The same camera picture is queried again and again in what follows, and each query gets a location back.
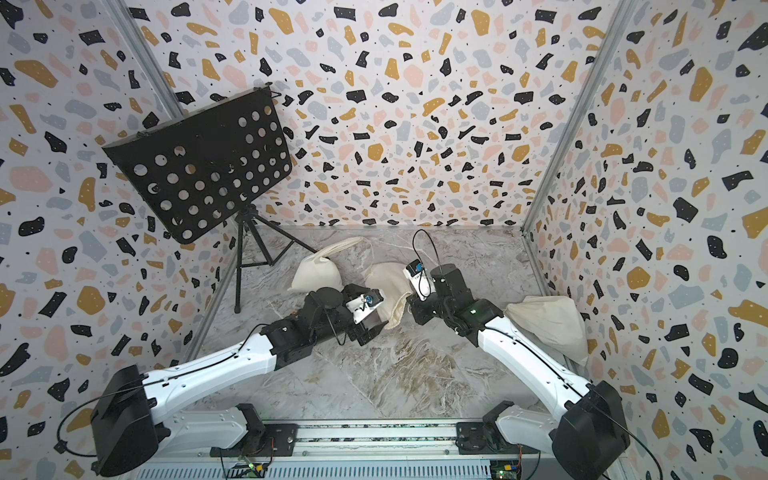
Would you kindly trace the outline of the cream drawstring soil bag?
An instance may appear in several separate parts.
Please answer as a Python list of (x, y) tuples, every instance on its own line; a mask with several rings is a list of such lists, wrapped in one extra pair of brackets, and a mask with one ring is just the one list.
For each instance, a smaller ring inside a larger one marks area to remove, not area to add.
[(406, 265), (397, 262), (384, 262), (371, 265), (364, 272), (364, 285), (378, 289), (384, 301), (377, 312), (386, 322), (385, 330), (397, 327), (406, 312), (407, 299), (413, 293)]

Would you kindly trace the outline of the right green circuit board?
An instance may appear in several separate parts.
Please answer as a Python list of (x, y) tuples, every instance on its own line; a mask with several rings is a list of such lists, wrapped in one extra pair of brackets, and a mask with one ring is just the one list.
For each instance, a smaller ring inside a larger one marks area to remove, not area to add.
[(490, 478), (492, 480), (520, 480), (522, 466), (516, 461), (491, 461)]

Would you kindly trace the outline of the black music stand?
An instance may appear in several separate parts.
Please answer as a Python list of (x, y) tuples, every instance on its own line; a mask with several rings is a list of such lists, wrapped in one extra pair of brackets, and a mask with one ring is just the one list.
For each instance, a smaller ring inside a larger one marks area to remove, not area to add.
[(273, 266), (283, 255), (269, 252), (259, 226), (284, 236), (290, 246), (305, 244), (254, 204), (293, 169), (274, 105), (278, 96), (269, 86), (252, 88), (103, 151), (179, 244), (192, 244), (234, 219), (236, 246), (251, 235), (263, 255), (260, 265)]

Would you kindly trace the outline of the cream cloth bag at right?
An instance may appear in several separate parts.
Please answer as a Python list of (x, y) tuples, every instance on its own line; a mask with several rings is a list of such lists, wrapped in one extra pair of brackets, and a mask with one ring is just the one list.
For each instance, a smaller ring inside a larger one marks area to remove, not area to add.
[(570, 297), (526, 296), (519, 303), (509, 303), (504, 313), (545, 345), (581, 366), (587, 364), (589, 353), (584, 320)]

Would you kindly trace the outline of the cream cloth bag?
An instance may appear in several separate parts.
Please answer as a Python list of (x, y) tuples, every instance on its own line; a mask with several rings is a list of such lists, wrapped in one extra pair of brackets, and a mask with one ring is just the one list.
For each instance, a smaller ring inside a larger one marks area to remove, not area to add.
[(330, 256), (361, 243), (363, 237), (350, 237), (320, 249), (305, 257), (299, 264), (288, 291), (309, 293), (321, 288), (344, 288), (341, 273)]
[(584, 320), (570, 297), (526, 296), (519, 303), (509, 303), (504, 313), (545, 345), (581, 366), (587, 364), (589, 353)]

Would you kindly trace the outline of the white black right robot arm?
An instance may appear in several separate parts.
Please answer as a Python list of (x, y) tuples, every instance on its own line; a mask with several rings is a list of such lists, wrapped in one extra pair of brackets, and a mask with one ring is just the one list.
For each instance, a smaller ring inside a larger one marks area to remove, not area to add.
[(605, 381), (594, 384), (554, 360), (500, 308), (474, 298), (455, 265), (427, 271), (414, 260), (403, 275), (414, 290), (408, 303), (417, 324), (443, 320), (507, 367), (546, 409), (535, 412), (510, 401), (500, 403), (482, 419), (484, 449), (524, 445), (553, 455), (573, 479), (605, 478), (630, 445), (617, 390)]

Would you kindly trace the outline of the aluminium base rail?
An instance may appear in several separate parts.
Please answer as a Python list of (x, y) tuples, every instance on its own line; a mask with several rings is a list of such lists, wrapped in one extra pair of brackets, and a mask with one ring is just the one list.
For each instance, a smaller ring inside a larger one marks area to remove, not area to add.
[(491, 461), (516, 461), (521, 479), (566, 479), (553, 455), (514, 445), (484, 449), (469, 419), (270, 421), (267, 445), (241, 455), (209, 448), (161, 453), (130, 479), (229, 479), (241, 459), (269, 462), (265, 479), (491, 479)]

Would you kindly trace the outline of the left green circuit board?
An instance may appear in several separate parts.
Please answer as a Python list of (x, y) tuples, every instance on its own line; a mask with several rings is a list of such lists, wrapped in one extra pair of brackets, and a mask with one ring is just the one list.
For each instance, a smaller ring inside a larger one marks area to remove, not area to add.
[(265, 479), (269, 466), (269, 462), (255, 462), (248, 459), (241, 459), (230, 468), (228, 478)]

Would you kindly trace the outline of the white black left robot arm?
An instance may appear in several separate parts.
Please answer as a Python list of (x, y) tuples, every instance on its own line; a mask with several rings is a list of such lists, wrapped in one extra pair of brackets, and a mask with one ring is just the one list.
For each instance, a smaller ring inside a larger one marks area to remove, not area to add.
[(116, 477), (147, 462), (179, 436), (173, 415), (212, 393), (296, 363), (329, 340), (367, 344), (384, 329), (378, 310), (385, 299), (378, 289), (354, 284), (322, 287), (293, 314), (257, 325), (228, 348), (167, 369), (118, 370), (91, 413), (93, 471)]

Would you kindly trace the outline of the cream cloth bag far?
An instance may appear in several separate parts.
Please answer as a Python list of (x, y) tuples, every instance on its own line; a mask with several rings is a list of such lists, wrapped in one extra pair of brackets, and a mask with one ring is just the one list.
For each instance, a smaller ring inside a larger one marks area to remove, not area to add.
[(363, 237), (350, 237), (320, 249), (305, 257), (299, 264), (288, 291), (309, 293), (321, 288), (344, 288), (341, 273), (330, 256), (361, 243)]

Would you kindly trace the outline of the aluminium corner post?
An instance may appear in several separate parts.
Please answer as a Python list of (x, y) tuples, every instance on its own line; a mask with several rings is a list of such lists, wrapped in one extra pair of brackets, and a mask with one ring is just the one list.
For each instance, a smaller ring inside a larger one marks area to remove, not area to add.
[(140, 28), (136, 25), (128, 6), (124, 1), (103, 0), (109, 17), (117, 27), (117, 30), (126, 40), (126, 43), (143, 69), (146, 79), (156, 93), (159, 103), (172, 120), (184, 117), (184, 112), (175, 96), (173, 89), (168, 85), (163, 76), (160, 65), (152, 54), (148, 42), (143, 37)]
[(585, 118), (598, 87), (604, 78), (615, 48), (620, 41), (620, 37), (624, 33), (637, 5), (637, 0), (621, 0), (617, 4), (615, 13), (605, 32), (606, 36), (597, 51), (593, 66), (586, 77), (584, 86), (571, 111), (563, 134), (557, 144), (557, 148), (554, 151), (553, 158), (543, 175), (539, 189), (529, 208), (528, 215), (521, 228), (521, 232), (524, 236), (528, 236), (528, 234), (534, 230), (536, 218), (544, 210), (548, 191), (555, 183), (556, 174), (564, 164), (565, 158), (571, 149), (581, 122)]

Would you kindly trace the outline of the green circuit board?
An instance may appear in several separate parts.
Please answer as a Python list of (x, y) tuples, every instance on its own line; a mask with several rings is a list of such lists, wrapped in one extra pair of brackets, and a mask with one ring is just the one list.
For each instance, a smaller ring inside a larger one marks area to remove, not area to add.
[(490, 478), (492, 480), (520, 480), (522, 466), (516, 461), (491, 461)]
[(241, 459), (230, 468), (228, 478), (265, 479), (269, 466), (269, 462), (255, 462), (248, 459)]

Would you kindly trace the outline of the aluminium corner post right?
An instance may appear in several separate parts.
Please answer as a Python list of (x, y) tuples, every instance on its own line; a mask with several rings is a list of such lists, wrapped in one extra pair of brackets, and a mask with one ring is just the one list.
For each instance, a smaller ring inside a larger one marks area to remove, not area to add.
[(544, 210), (548, 191), (555, 183), (556, 174), (564, 164), (565, 158), (571, 149), (581, 122), (585, 118), (598, 87), (604, 78), (615, 48), (620, 41), (620, 37), (624, 33), (637, 5), (637, 0), (621, 0), (617, 4), (615, 13), (605, 32), (606, 36), (597, 51), (593, 66), (586, 77), (584, 86), (571, 111), (563, 134), (557, 144), (557, 148), (554, 151), (553, 158), (543, 175), (539, 189), (529, 208), (528, 215), (521, 228), (521, 232), (524, 236), (528, 236), (528, 234), (534, 230), (536, 218)]

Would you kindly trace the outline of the aluminium corner post left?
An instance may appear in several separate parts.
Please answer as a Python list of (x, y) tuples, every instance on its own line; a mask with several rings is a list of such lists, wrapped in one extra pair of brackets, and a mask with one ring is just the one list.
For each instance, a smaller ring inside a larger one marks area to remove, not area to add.
[(124, 1), (103, 0), (109, 17), (117, 27), (117, 30), (126, 40), (126, 43), (143, 69), (146, 79), (156, 93), (159, 103), (172, 120), (184, 117), (184, 112), (175, 96), (173, 89), (168, 85), (163, 76), (160, 65), (152, 54), (148, 42), (143, 37), (140, 28), (136, 25), (128, 6)]

